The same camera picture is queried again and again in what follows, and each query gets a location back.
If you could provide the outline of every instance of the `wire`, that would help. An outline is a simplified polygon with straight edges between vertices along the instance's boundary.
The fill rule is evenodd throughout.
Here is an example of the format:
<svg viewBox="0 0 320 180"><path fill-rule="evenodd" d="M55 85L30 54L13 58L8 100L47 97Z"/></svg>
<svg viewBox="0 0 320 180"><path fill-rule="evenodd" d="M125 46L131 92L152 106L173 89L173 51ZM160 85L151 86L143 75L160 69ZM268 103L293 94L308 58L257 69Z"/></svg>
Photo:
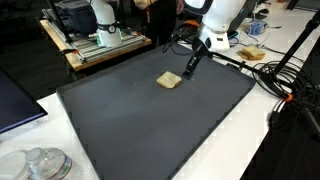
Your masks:
<svg viewBox="0 0 320 180"><path fill-rule="evenodd" d="M257 10L257 7L258 7L258 1L256 2L256 5L254 6L254 10L253 10L253 19L256 20L256 13L255 11Z"/></svg>
<svg viewBox="0 0 320 180"><path fill-rule="evenodd" d="M172 45L170 46L170 48L171 48L171 50L172 50L172 52L173 52L174 54L179 55L179 56L190 56L190 55L193 54L193 52L191 52L191 53L179 53L179 52L177 52L177 51L173 48Z"/></svg>
<svg viewBox="0 0 320 180"><path fill-rule="evenodd" d="M283 101L290 105L294 110L301 110L301 107L308 106L310 109L315 109L320 105L319 87L316 86L311 77L305 72L301 71L301 68L293 63L288 62L279 74L274 73L275 67L280 61L272 61L266 64L257 64L254 68L258 68L261 74L253 73L253 78L257 84L260 85L265 91L273 96L283 99ZM288 92L284 88L284 82L287 82L293 92ZM280 103L276 111L279 111L283 103Z"/></svg>
<svg viewBox="0 0 320 180"><path fill-rule="evenodd" d="M268 33L267 37L261 43L259 43L259 46L261 46L264 42L266 42L269 39L270 34L271 34L271 29L269 29L269 33Z"/></svg>
<svg viewBox="0 0 320 180"><path fill-rule="evenodd" d="M271 123L273 123L272 129L280 129L280 128L282 128L283 131L289 130L290 126L292 126L292 123L295 122L295 121L298 119L299 114L300 114L301 112L302 112L302 109L301 109L301 108L298 109L298 110L296 111L295 118L293 118L292 120L290 119L290 121L288 121L288 120L286 120L286 119L284 119L284 118L280 118L280 121L271 122Z"/></svg>
<svg viewBox="0 0 320 180"><path fill-rule="evenodd" d="M247 44L243 44L243 43L240 43L240 42L230 43L230 45L232 45L232 47L234 47L234 46L236 46L236 45L238 45L238 44L240 44L240 45L242 45L242 46L249 46L249 45L247 45Z"/></svg>
<svg viewBox="0 0 320 180"><path fill-rule="evenodd" d="M282 26L273 26L273 27L268 27L268 28L271 28L271 29L280 29L280 28L282 28Z"/></svg>
<svg viewBox="0 0 320 180"><path fill-rule="evenodd" d="M230 47L234 47L234 46L236 46L237 44L239 44L239 39L238 39L238 38L234 37L234 38L232 38L232 39L229 39L229 45L230 45Z"/></svg>
<svg viewBox="0 0 320 180"><path fill-rule="evenodd" d="M249 29L248 34L250 34L250 33L251 33L251 30L252 30L252 28L251 28L250 25L249 25L249 28L250 28L250 29ZM248 37L250 37L250 36L246 33L248 36L245 37L244 39L241 39L241 34L242 34L243 31L245 32L245 30L243 30L243 28L242 28L241 31L240 31L240 33L239 33L239 43L242 43L242 41L244 41L244 40L246 40Z"/></svg>
<svg viewBox="0 0 320 180"><path fill-rule="evenodd" d="M251 36L251 35L248 35L248 36L249 36L251 39L257 41L257 43L259 43L259 40L258 40L257 38L255 38L255 37L253 37L253 36Z"/></svg>
<svg viewBox="0 0 320 180"><path fill-rule="evenodd" d="M162 52L166 53L168 49L172 46L172 44L179 39L178 36L172 35L170 38L167 39L166 43L164 44L162 48Z"/></svg>

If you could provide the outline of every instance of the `table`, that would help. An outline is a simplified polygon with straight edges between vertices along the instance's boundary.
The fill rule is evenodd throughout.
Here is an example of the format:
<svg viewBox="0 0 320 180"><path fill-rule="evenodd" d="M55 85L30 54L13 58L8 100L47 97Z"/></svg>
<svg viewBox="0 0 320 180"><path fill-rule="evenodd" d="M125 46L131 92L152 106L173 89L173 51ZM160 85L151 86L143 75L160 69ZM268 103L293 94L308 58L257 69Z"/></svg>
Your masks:
<svg viewBox="0 0 320 180"><path fill-rule="evenodd" d="M70 46L66 42L64 42L64 40L59 36L59 33L57 32L56 29L53 28L53 26L50 22L48 22L47 20L40 20L39 24L42 27L42 29L50 36L50 38L57 45L57 47L59 48L60 51L70 48ZM116 58L120 55L132 52L134 50L137 50L137 49L142 48L144 46L147 46L149 44L151 44L151 40L149 38L146 38L145 41L141 41L139 43L135 43L133 45L126 46L125 48L121 48L121 49L119 48L118 50L108 52L98 59L95 59L92 61L87 61L85 63L81 63L79 58L72 53L66 54L65 59L66 59L68 65L71 66L72 70L77 72L77 71L89 68L91 66L94 66L96 64L102 63L104 61L111 60L111 59Z"/></svg>
<svg viewBox="0 0 320 180"><path fill-rule="evenodd" d="M270 17L266 19L272 26L283 26L282 29L272 30L266 45L286 52L303 31L313 13L302 10L286 11L282 7L283 4L274 3ZM296 22L299 20L301 25L297 26ZM309 36L296 56L305 59L319 34L318 28ZM242 61L235 54L241 48L240 45L237 45L224 54ZM280 59L280 57L280 55L267 52L262 62ZM259 86L254 87L200 146L174 179L240 179L268 132L269 113L278 101L278 98L269 95ZM84 168L84 179L97 179L57 95L53 94L43 98L39 100L39 103L48 111L48 117L0 135L0 157L21 149L57 147Z"/></svg>

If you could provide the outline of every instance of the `bottle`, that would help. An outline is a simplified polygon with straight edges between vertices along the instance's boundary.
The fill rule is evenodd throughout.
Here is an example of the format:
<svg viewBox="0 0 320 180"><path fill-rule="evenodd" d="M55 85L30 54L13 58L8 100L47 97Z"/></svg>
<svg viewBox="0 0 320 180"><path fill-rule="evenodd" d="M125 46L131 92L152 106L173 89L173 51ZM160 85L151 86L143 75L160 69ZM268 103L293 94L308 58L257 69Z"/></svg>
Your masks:
<svg viewBox="0 0 320 180"><path fill-rule="evenodd" d="M57 148L34 148L27 153L31 180L81 180L81 167L62 150Z"/></svg>

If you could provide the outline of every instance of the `wooden table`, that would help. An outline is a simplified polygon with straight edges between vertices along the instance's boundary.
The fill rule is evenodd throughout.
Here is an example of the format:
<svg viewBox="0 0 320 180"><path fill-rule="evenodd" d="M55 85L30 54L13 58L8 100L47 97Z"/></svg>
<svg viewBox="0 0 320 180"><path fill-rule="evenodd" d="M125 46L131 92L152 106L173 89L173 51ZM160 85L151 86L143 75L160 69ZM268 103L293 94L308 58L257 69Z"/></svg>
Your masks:
<svg viewBox="0 0 320 180"><path fill-rule="evenodd" d="M40 20L39 24L40 24L40 26L42 26L43 31L45 31L45 33L47 33L50 36L50 38L57 45L57 47L59 48L60 51L70 48L70 47L68 47L68 44L66 42L64 42L64 40L59 36L58 32L54 28L52 28L50 22L48 22L47 20ZM126 54L128 52L132 52L132 51L137 50L139 48L145 47L149 44L151 44L151 40L149 38L146 38L145 41L141 41L138 44L133 44L133 45L130 45L126 48L122 48L117 51L112 51L110 53L106 53L105 55L103 55L102 57L100 57L96 60L88 61L85 63L81 63L79 58L72 53L66 54L65 60L71 66L71 70L73 70L74 72L77 72L77 71L89 68L91 66L94 66L96 64L102 63L104 61L113 59L113 58L118 57L120 55Z"/></svg>

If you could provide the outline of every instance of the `black stand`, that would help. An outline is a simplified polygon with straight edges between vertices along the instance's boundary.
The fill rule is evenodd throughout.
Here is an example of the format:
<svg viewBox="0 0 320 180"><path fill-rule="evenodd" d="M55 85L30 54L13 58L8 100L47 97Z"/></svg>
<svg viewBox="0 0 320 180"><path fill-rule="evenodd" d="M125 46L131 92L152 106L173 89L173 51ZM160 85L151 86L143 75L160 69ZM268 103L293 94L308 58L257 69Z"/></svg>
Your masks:
<svg viewBox="0 0 320 180"><path fill-rule="evenodd" d="M61 20L61 18L59 16L59 13L58 13L58 10L57 10L56 6L52 2L52 0L47 0L47 1L48 1L48 4L49 4L50 8L52 9L54 15L57 18L57 23L59 25L59 29L62 31L64 37L66 38L66 43L71 43L72 39L70 38L69 34L67 33L66 27L64 26L64 24L63 24L63 22L62 22L62 20Z"/></svg>
<svg viewBox="0 0 320 180"><path fill-rule="evenodd" d="M281 69L285 66L285 64L292 58L293 54L299 49L299 47L302 45L302 43L308 38L308 36L312 33L314 29L316 29L320 24L320 10L316 12L316 14L313 16L313 18L308 22L306 25L305 30L302 32L302 34L299 36L299 38L296 40L296 42L292 45L292 47L289 49L289 51L285 54L285 56L282 58L278 66L274 69L275 74L278 74ZM314 107L311 107L311 105L308 102L303 102L304 107L302 108L302 112L305 115L306 119L309 121L309 123L312 126L313 129L313 138L316 140L320 140L320 126L316 119L314 118L313 114L309 110L310 108L315 109Z"/></svg>
<svg viewBox="0 0 320 180"><path fill-rule="evenodd" d="M290 10L294 9L294 7L297 5L298 1L299 0L291 0L287 6L287 9L290 9Z"/></svg>

